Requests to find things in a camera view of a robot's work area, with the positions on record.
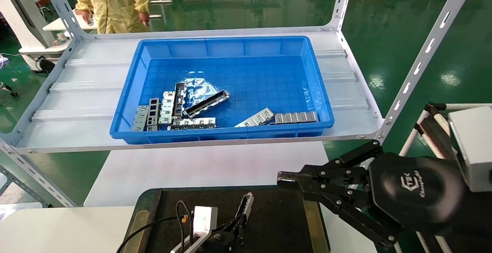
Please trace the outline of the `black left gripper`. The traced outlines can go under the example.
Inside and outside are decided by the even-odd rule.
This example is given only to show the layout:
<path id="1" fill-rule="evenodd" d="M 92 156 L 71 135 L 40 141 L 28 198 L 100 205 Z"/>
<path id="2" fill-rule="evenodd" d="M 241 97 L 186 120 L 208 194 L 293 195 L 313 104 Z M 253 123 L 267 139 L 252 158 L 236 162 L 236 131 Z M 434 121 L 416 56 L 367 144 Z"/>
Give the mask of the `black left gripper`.
<path id="1" fill-rule="evenodd" d="M 201 246 L 199 253 L 234 253 L 236 241 L 239 246 L 244 245 L 244 231 L 248 217 L 242 211 L 236 214 L 236 218 L 224 223 L 220 231 L 212 233 Z"/>

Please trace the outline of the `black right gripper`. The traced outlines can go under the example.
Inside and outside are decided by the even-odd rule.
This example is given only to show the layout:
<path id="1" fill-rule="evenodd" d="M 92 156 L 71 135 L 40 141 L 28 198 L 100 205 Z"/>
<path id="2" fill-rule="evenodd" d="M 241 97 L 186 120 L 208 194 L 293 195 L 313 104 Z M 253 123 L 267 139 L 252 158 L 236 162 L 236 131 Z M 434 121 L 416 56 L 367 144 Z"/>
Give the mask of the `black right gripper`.
<path id="1" fill-rule="evenodd" d="M 368 169 L 361 165 L 372 158 Z M 370 181 L 374 202 L 367 192 L 346 187 L 307 187 L 303 196 L 321 203 L 383 248 L 394 246 L 402 227 L 434 234 L 450 232 L 467 193 L 456 163 L 430 156 L 383 154 L 376 140 L 325 164 L 306 164 L 299 172 L 277 174 L 280 188 L 300 189 L 313 181 L 333 185 L 368 185 Z"/>

